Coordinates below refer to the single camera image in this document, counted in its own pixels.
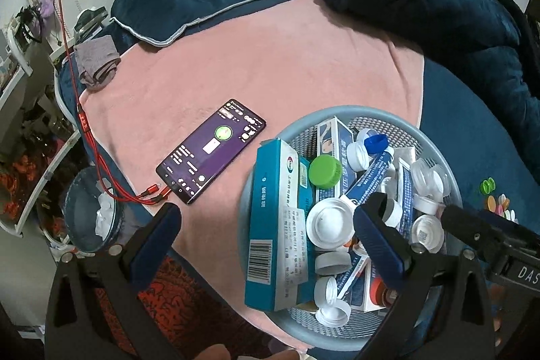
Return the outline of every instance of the carpet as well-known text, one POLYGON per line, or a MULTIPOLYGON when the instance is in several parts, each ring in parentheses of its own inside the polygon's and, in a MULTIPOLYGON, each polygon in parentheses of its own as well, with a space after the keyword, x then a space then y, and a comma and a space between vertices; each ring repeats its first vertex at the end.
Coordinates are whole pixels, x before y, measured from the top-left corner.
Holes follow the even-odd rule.
MULTIPOLYGON (((114 339, 135 354, 103 289, 96 289, 114 339)), ((251 326, 229 306, 214 300, 173 259, 167 257, 150 287, 139 299, 156 325, 179 353, 190 360, 205 348, 221 343, 231 353, 266 358, 270 336, 251 326)))

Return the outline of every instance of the phone screen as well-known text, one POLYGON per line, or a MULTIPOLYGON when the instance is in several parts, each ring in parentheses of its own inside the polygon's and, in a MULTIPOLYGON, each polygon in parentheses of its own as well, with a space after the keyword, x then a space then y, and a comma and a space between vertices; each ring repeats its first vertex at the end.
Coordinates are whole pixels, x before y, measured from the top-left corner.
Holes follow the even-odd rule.
POLYGON ((156 172, 180 200, 190 204, 265 126, 247 107, 229 100, 178 145, 156 172))

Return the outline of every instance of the pink blanket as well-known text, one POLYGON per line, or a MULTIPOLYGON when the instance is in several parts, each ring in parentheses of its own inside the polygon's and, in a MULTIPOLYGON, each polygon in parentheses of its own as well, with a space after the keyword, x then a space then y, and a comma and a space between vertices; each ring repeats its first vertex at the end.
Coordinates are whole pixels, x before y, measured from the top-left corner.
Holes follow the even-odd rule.
MULTIPOLYGON (((406 41, 334 13, 321 0, 292 0, 168 48, 135 45, 112 82, 85 92, 81 102, 94 136, 140 193, 159 181, 158 163, 230 98, 267 121, 259 141, 338 105, 376 107, 417 125, 423 65, 406 41)), ((169 197, 183 216, 173 247, 242 317, 305 351, 307 345, 244 305, 238 203, 257 147, 246 148, 193 205, 169 197)))

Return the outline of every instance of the screw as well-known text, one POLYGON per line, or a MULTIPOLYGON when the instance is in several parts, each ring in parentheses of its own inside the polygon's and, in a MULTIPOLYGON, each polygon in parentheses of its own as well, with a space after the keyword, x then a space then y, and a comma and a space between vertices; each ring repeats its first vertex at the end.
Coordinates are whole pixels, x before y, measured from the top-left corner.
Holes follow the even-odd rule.
POLYGON ((410 248, 413 252, 415 252, 415 254, 422 255, 426 253, 426 248, 420 243, 413 243, 410 245, 410 248))
POLYGON ((72 259, 73 259, 73 254, 71 252, 66 252, 60 258, 61 262, 63 262, 63 263, 69 263, 72 259))
POLYGON ((467 258, 467 259, 472 260, 472 259, 475 258, 476 255, 474 254, 474 252, 473 252, 472 250, 470 250, 470 249, 465 249, 465 250, 463 251, 463 256, 464 256, 465 258, 467 258))
POLYGON ((109 247, 109 255, 111 255, 111 256, 120 255, 121 252, 122 252, 122 245, 121 244, 114 244, 111 247, 109 247))

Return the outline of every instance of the gray towel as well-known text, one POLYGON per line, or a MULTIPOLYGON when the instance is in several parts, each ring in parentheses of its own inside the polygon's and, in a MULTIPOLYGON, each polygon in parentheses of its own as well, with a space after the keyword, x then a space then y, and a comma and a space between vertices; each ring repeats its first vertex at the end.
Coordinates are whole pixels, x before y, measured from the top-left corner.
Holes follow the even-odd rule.
POLYGON ((109 35, 75 45, 80 82, 91 91, 103 89, 113 79, 120 54, 109 35))

